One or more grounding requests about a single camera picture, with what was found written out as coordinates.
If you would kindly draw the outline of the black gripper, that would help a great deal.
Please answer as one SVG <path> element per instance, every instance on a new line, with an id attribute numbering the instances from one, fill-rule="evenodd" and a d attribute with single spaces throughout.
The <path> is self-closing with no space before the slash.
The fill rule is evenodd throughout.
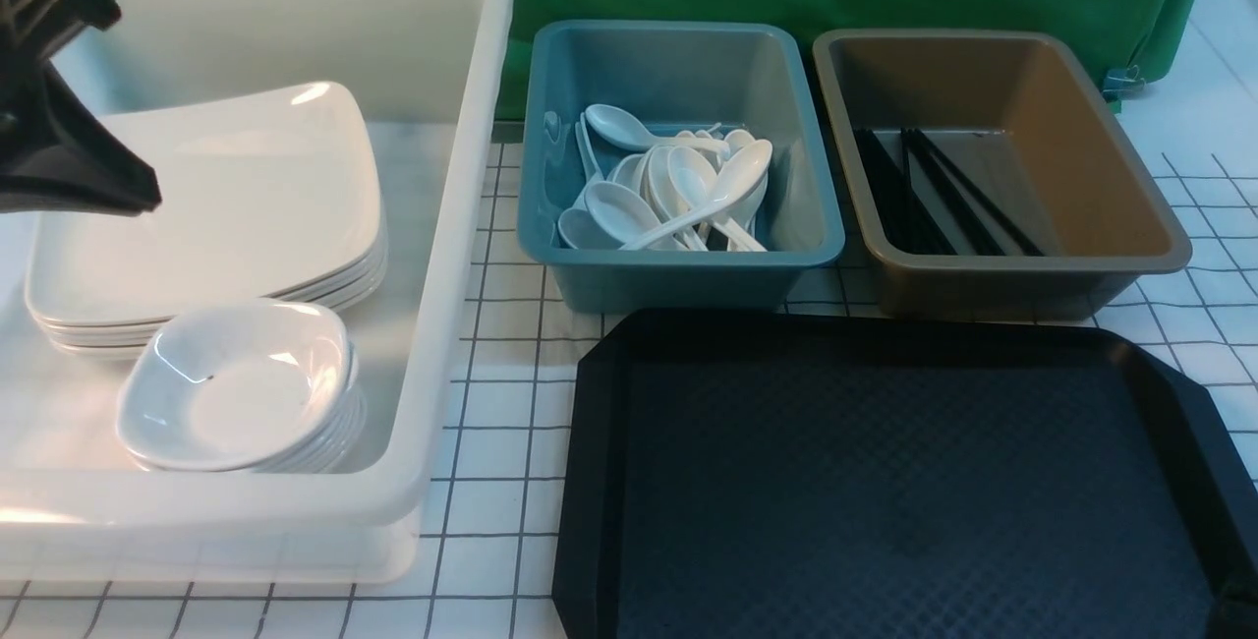
<path id="1" fill-rule="evenodd" d="M 3 0 L 1 210 L 140 216 L 157 176 L 81 103 L 52 65 L 83 29 L 107 31 L 117 0 Z"/>

